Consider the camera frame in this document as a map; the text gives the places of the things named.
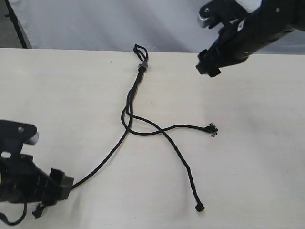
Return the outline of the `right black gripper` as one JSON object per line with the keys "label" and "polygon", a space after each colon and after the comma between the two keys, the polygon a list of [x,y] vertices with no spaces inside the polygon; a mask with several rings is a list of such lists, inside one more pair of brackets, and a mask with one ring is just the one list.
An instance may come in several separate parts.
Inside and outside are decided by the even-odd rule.
{"label": "right black gripper", "polygon": [[218,31],[218,38],[209,49],[198,54],[196,69],[201,75],[213,78],[220,69],[243,63],[253,54],[253,23],[227,21]]}

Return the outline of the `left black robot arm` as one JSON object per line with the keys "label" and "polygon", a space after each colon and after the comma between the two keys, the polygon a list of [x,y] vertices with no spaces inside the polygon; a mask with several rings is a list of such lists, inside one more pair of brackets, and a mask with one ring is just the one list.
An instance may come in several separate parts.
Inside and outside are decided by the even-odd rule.
{"label": "left black robot arm", "polygon": [[33,162],[33,156],[20,154],[0,158],[0,200],[9,203],[42,203],[53,206],[66,200],[74,178],[63,171],[43,172]]}

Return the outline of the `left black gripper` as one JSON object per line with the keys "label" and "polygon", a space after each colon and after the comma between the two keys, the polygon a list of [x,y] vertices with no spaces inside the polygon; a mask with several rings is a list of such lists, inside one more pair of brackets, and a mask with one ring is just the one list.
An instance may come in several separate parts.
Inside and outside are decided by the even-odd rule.
{"label": "left black gripper", "polygon": [[44,173],[30,155],[0,158],[0,201],[55,205],[69,197],[74,178],[51,169]]}

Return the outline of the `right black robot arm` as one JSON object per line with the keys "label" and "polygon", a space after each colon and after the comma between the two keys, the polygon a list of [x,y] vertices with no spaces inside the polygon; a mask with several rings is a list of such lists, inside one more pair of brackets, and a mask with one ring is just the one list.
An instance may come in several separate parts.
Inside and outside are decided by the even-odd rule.
{"label": "right black robot arm", "polygon": [[263,0],[248,12],[235,0],[212,0],[200,8],[198,19],[202,28],[223,25],[211,47],[198,54],[196,66],[200,74],[215,77],[294,30],[304,31],[305,2]]}

